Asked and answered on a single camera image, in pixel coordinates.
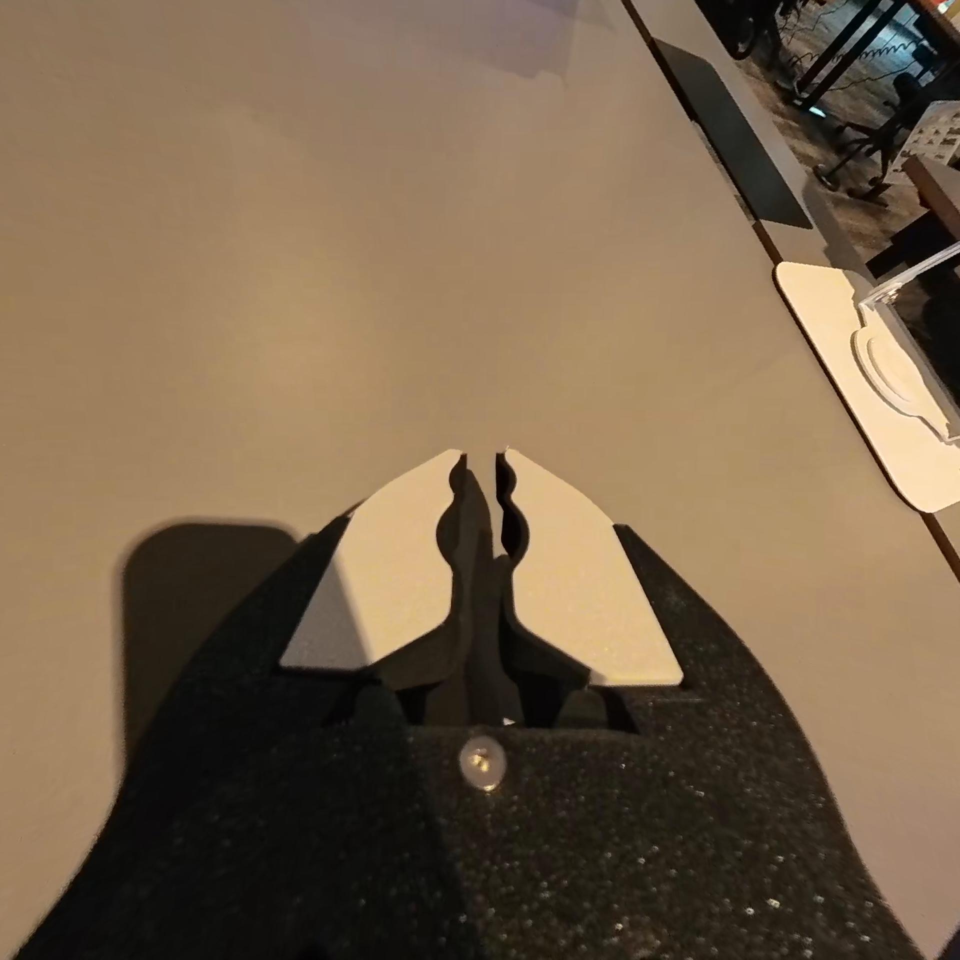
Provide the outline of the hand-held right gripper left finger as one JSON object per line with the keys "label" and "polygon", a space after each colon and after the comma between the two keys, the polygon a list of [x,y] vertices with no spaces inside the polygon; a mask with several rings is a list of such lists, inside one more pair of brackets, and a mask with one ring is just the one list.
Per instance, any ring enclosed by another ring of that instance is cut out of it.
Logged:
{"label": "hand-held right gripper left finger", "polygon": [[279,659],[285,672],[433,691],[460,675],[488,510],[467,454],[449,448],[348,516]]}

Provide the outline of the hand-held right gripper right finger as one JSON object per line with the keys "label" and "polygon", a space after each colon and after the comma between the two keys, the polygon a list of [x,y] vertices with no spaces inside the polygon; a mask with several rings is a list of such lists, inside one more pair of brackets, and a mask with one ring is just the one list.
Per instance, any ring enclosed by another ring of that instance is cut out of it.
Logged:
{"label": "hand-held right gripper right finger", "polygon": [[677,654],[613,520],[515,448],[496,456],[506,617],[561,677],[602,689],[678,689]]}

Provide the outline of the white sign stand base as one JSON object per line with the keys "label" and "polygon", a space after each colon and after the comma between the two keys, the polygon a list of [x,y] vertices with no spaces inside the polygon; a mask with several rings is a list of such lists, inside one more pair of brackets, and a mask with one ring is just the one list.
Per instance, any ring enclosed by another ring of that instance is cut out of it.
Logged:
{"label": "white sign stand base", "polygon": [[893,305],[851,270],[783,261],[774,283],[900,497],[958,505],[958,407]]}

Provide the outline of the clear acrylic sign holder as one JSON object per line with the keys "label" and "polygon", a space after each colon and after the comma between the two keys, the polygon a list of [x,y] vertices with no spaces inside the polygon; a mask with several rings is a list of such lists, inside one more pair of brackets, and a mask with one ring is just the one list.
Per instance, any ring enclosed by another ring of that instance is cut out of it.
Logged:
{"label": "clear acrylic sign holder", "polygon": [[904,394],[917,417],[944,444],[958,445],[959,244],[933,249],[933,241],[902,240],[872,258],[885,279],[858,301],[862,319],[876,315],[916,364],[919,386]]}

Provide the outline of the black flat desk panel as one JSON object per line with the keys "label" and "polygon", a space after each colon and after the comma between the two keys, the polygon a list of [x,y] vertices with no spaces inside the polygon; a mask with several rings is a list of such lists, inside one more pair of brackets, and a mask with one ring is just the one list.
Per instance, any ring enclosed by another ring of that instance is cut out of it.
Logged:
{"label": "black flat desk panel", "polygon": [[801,230],[813,224],[714,66],[660,39],[654,55],[688,117],[704,134],[758,221]]}

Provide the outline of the black office chair base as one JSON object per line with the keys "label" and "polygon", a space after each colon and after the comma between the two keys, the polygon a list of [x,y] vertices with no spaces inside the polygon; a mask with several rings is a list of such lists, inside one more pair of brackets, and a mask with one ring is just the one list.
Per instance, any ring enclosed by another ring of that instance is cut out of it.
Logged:
{"label": "black office chair base", "polygon": [[880,172],[871,178],[866,186],[849,188],[846,195],[849,198],[886,206],[883,198],[890,185],[886,182],[886,175],[897,155],[898,150],[906,142],[906,138],[917,126],[930,105],[929,95],[918,78],[912,74],[901,73],[894,77],[894,101],[884,102],[892,109],[891,116],[878,127],[864,126],[857,123],[847,123],[836,129],[837,134],[853,131],[856,137],[846,144],[846,151],[832,167],[818,164],[812,170],[814,178],[828,191],[836,193],[840,189],[839,173],[854,160],[879,156]]}

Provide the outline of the small printed paper sheet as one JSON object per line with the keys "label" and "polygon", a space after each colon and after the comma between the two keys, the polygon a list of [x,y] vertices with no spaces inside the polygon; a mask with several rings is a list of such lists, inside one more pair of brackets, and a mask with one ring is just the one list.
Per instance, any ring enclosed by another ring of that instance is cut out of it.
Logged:
{"label": "small printed paper sheet", "polygon": [[921,114],[904,141],[897,164],[909,158],[950,165],[959,153],[959,100],[937,100]]}

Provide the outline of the black table frame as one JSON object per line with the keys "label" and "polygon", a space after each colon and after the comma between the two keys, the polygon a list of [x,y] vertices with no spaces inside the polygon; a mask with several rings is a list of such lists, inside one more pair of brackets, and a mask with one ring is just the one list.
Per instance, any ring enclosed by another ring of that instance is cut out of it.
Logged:
{"label": "black table frame", "polygon": [[908,1],[853,2],[854,12],[832,40],[796,77],[780,85],[783,99],[801,110],[815,106],[910,5]]}

